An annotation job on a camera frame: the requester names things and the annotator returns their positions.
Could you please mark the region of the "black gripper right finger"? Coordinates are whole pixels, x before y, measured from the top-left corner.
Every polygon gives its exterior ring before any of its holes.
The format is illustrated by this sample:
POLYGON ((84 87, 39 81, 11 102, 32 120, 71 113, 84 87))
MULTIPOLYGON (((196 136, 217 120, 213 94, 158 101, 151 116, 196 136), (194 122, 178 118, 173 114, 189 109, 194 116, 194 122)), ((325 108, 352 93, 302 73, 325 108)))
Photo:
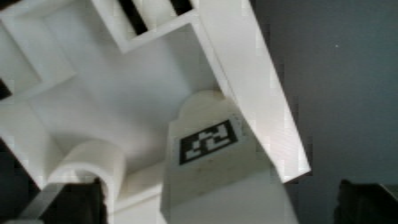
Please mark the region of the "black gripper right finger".
POLYGON ((398 184, 341 180, 336 224, 398 224, 398 184))

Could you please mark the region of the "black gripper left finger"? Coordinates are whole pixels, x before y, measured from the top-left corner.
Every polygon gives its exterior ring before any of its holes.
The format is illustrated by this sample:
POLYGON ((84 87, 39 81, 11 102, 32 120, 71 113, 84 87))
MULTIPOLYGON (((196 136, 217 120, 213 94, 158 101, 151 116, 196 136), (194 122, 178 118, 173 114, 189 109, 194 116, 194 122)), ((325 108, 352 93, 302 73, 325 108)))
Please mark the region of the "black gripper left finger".
POLYGON ((32 199, 18 219, 29 224, 109 224, 100 179, 89 183, 52 183, 32 199))

